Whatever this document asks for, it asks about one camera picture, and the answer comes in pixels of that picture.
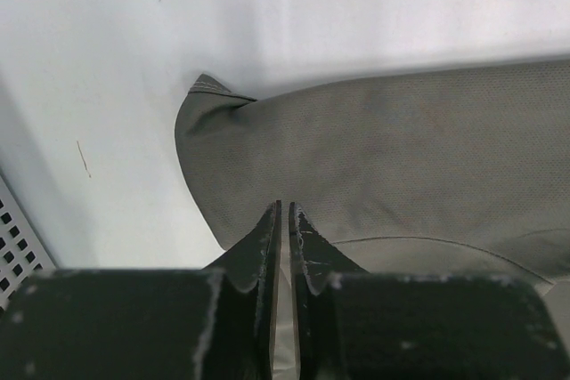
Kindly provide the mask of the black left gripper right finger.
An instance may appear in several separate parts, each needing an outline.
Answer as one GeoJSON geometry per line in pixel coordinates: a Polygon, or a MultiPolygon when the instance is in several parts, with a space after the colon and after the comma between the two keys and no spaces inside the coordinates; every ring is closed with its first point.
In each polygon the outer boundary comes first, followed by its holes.
{"type": "Polygon", "coordinates": [[[303,379],[562,379],[539,295],[500,274],[370,273],[289,206],[303,379]]]}

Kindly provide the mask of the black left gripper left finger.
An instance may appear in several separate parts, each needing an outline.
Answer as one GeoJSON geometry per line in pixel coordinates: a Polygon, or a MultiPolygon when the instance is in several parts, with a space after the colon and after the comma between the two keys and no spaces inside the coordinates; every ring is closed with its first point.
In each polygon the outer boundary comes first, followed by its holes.
{"type": "Polygon", "coordinates": [[[269,379],[281,203],[200,270],[42,270],[1,318],[4,379],[269,379]]]}

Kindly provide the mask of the grey t-shirt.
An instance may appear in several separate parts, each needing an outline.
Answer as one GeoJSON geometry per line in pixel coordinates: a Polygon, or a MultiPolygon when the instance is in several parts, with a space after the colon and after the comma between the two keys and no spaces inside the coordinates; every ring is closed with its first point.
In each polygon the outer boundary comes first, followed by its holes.
{"type": "Polygon", "coordinates": [[[566,60],[341,81],[267,100],[208,75],[175,121],[224,252],[281,203],[273,375],[299,375],[289,206],[370,273],[569,281],[566,60]]]}

